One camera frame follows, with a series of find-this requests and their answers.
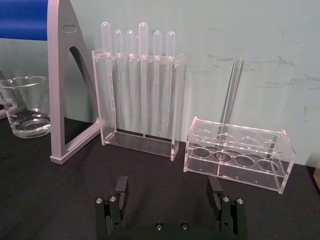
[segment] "test tube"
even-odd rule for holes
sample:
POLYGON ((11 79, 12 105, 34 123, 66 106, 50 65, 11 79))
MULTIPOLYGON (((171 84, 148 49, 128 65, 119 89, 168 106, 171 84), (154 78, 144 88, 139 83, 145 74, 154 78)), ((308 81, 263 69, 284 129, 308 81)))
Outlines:
MULTIPOLYGON (((227 125, 230 124, 232 112, 234 109, 237 91, 240 83, 240 78, 242 74, 242 70, 244 67, 244 61, 242 58, 238 58, 234 61, 231 71, 231 76, 229 80, 229 86, 226 93, 225 103, 223 106, 223 112, 221 116, 221 127, 217 133, 218 139, 218 150, 224 150, 224 146, 229 141, 227 139, 227 134, 229 131, 229 127, 227 125)), ((226 153, 221 153, 219 155, 219 160, 223 161, 226 157, 226 153)))
POLYGON ((148 63, 148 25, 141 22, 138 28, 139 56, 141 60, 141 129, 143 137, 147 133, 147 63, 148 63))
POLYGON ((162 54, 162 33, 155 31, 153 33, 153 85, 152 85, 152 109, 154 112, 155 123, 158 123, 159 112, 159 74, 160 74, 160 57, 162 54))

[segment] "acrylic pipette stand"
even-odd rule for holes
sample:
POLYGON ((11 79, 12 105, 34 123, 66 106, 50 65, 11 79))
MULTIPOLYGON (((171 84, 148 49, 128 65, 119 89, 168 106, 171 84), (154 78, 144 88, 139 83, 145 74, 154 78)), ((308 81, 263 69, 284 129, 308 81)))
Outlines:
POLYGON ((153 32, 148 46, 151 33, 144 22, 138 31, 113 33, 104 22, 101 32, 103 49, 94 50, 92 58, 102 144, 173 161, 179 149, 185 84, 185 57, 175 55, 174 32, 166 35, 165 54, 160 31, 153 32))
POLYGON ((183 171, 282 194, 296 155, 286 131, 230 124, 243 65, 242 59, 233 65, 222 121, 194 118, 187 136, 183 171))

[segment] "blue cylinder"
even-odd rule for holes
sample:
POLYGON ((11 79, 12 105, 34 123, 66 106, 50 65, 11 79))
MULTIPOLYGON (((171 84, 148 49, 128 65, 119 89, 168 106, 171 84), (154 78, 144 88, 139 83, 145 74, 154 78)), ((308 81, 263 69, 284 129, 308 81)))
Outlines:
POLYGON ((47 40, 48 0, 0 0, 0 38, 47 40))

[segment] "silver metal stand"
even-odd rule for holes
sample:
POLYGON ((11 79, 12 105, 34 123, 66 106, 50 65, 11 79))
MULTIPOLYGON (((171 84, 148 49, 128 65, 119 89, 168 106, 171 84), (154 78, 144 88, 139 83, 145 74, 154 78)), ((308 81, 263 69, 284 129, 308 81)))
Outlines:
POLYGON ((51 121, 51 161, 63 164, 99 134, 95 123, 65 143, 65 72, 69 51, 72 53, 85 81, 92 105, 98 112, 94 71, 91 57, 69 0, 48 0, 47 41, 51 121))

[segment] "plastic pipette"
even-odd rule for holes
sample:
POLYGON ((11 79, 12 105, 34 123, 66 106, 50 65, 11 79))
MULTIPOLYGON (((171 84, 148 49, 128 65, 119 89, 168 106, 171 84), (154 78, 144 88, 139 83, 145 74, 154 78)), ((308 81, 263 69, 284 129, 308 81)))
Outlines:
POLYGON ((123 55, 123 37, 119 29, 114 31, 114 54, 118 65, 118 89, 121 102, 121 115, 125 117, 125 78, 123 76, 124 65, 121 59, 123 55))
POLYGON ((131 115, 132 115, 132 130, 138 132, 136 125, 138 123, 138 109, 139 99, 137 90, 137 36, 134 31, 128 30, 126 32, 127 51, 129 56, 129 81, 130 81, 130 101, 131 101, 131 115))
POLYGON ((160 74, 160 57, 162 54, 162 34, 160 31, 153 33, 153 85, 152 85, 152 109, 154 109, 155 122, 158 123, 159 111, 159 74, 160 74))
MULTIPOLYGON (((112 79, 112 62, 111 57, 112 55, 112 42, 111 42, 111 27, 108 22, 103 22, 101 25, 101 33, 102 33, 102 46, 103 46, 103 53, 107 56, 106 58, 106 70, 107 70, 107 81, 109 86, 109 94, 110 96, 114 96, 114 85, 112 79)), ((116 105, 115 105, 115 98, 110 98, 111 104, 111 114, 113 119, 113 126, 114 129, 117 129, 117 115, 116 115, 116 105)))
POLYGON ((168 32, 166 35, 166 58, 167 58, 167 79, 165 82, 164 87, 164 107, 165 111, 164 113, 167 116, 166 123, 167 126, 169 125, 169 113, 170 113, 170 104, 171 104, 171 90, 172 90, 172 68, 173 68, 173 61, 175 57, 175 49, 176 48, 176 36, 173 31, 168 32))
POLYGON ((147 63, 148 63, 148 25, 139 24, 139 56, 141 60, 141 126, 145 137, 147 132, 147 63))

